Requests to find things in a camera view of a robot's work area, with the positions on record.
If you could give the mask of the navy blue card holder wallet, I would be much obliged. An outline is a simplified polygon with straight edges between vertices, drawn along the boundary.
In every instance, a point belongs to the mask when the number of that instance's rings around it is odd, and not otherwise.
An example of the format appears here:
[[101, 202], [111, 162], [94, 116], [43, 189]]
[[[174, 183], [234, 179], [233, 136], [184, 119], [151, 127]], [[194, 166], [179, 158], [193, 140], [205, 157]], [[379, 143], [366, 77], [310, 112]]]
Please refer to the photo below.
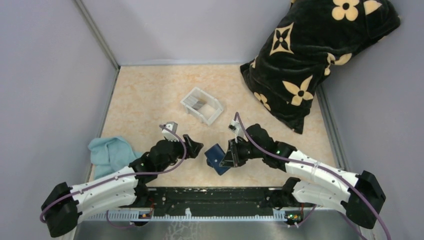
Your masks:
[[222, 176], [230, 169], [229, 167], [220, 166], [221, 161], [224, 159], [225, 152], [218, 143], [206, 150], [204, 155], [206, 157], [206, 164], [213, 168], [219, 176]]

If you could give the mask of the white plastic card box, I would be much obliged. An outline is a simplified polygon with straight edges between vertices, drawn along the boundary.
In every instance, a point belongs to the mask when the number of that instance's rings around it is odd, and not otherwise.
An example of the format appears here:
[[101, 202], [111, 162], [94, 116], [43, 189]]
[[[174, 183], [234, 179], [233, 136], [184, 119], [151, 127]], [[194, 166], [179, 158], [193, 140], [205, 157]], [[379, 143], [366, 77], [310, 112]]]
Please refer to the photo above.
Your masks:
[[180, 103], [187, 114], [194, 116], [207, 126], [211, 126], [224, 111], [224, 106], [217, 98], [199, 87], [194, 87]]

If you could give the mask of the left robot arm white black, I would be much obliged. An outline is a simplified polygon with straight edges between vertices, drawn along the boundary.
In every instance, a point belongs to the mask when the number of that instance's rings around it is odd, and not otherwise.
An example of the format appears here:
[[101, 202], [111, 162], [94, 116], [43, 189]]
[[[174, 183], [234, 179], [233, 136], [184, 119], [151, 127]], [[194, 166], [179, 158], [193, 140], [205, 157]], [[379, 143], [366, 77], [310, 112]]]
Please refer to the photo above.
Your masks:
[[57, 184], [39, 216], [50, 236], [61, 237], [85, 219], [112, 209], [151, 206], [147, 183], [175, 170], [184, 160], [195, 159], [204, 147], [188, 134], [177, 135], [175, 122], [160, 128], [163, 139], [120, 170], [78, 185]]

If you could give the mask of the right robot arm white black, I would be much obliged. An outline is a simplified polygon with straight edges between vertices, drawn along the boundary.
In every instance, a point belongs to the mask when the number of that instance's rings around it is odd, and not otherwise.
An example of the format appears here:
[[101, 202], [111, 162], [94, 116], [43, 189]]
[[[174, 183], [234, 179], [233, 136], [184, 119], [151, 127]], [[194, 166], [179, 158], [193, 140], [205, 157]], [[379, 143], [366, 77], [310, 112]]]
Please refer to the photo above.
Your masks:
[[373, 173], [344, 171], [315, 160], [293, 145], [273, 140], [257, 123], [243, 128], [233, 119], [228, 128], [235, 137], [228, 141], [220, 166], [237, 168], [248, 160], [261, 159], [270, 168], [292, 175], [281, 189], [287, 206], [323, 206], [365, 229], [373, 229], [379, 221], [386, 195]]

